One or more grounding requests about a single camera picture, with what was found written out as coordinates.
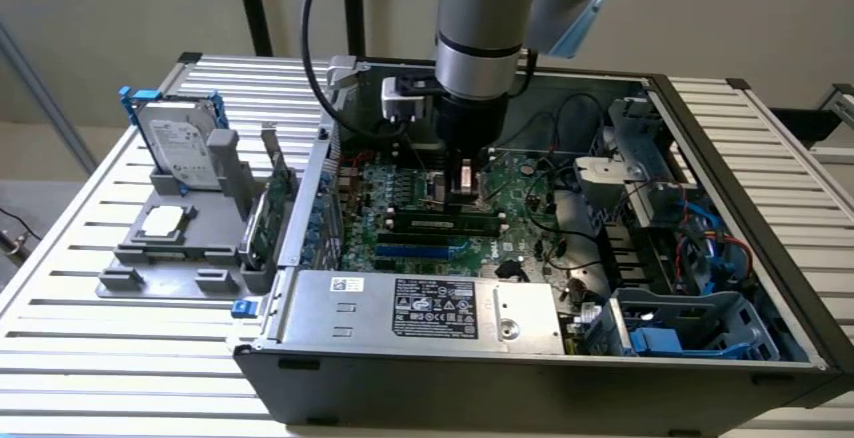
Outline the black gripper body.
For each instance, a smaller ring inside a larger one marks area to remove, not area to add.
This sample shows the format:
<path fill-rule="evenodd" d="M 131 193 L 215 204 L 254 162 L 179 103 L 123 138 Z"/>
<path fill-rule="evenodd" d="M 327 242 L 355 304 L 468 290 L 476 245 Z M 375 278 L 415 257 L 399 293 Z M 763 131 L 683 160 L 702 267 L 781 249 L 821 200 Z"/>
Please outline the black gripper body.
<path fill-rule="evenodd" d="M 507 94 L 488 100 L 468 100 L 447 94 L 436 105 L 435 132 L 446 148 L 463 159 L 500 137 L 508 108 Z"/>

